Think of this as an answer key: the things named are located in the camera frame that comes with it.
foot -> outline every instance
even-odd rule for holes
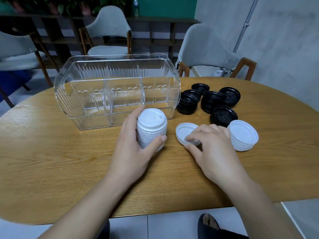
[[[210,214],[203,215],[203,224],[213,227],[216,230],[220,229],[217,221]]]

forearm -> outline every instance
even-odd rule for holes
[[[284,221],[262,188],[248,175],[221,187],[240,214],[249,238],[302,238]]]
[[[39,238],[95,238],[128,187],[123,178],[107,174]]]

transparent storage bin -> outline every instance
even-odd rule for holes
[[[74,56],[55,78],[54,90],[63,112],[88,130],[122,125],[141,104],[172,119],[181,82],[164,54]]]

blue object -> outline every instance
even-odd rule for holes
[[[28,70],[0,71],[0,87],[7,96],[11,95],[31,79]]]

chair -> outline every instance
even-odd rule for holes
[[[132,54],[132,32],[122,10],[115,6],[103,7],[90,25],[80,28],[80,36],[85,55]],[[87,51],[85,36],[91,48]],[[91,38],[118,36],[127,38],[127,47],[93,45]]]
[[[235,53],[228,51],[216,31],[206,24],[194,24],[186,32],[181,50],[178,54],[176,68],[179,75],[189,76],[192,69],[195,76],[213,76],[220,68],[233,71],[234,78],[241,68],[249,66],[245,80],[251,80],[256,62],[247,58],[240,59]]]
[[[35,47],[33,40],[38,39],[38,43],[44,52],[40,52]],[[40,68],[50,87],[53,86],[50,77],[45,68],[43,58],[48,57],[55,69],[59,72],[59,68],[52,60],[49,52],[44,47],[41,38],[36,33],[26,36],[14,36],[0,32],[0,71],[15,71]],[[30,90],[25,84],[21,84],[26,90]],[[0,94],[7,104],[13,108],[14,104],[10,101],[6,93],[0,87]]]

